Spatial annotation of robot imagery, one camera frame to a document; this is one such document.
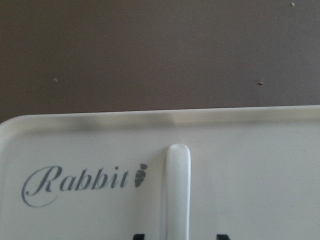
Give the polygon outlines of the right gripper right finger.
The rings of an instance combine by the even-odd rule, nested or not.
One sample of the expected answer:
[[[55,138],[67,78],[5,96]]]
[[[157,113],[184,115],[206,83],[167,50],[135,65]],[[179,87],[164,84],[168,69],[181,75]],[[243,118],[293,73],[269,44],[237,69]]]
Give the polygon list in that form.
[[[231,238],[227,234],[217,234],[216,240],[231,240]]]

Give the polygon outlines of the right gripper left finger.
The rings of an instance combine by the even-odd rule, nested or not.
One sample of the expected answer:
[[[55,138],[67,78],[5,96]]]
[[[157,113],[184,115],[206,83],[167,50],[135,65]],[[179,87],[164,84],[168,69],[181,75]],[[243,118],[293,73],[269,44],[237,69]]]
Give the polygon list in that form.
[[[144,239],[145,239],[145,235],[143,233],[135,234],[133,236],[133,240],[144,240]]]

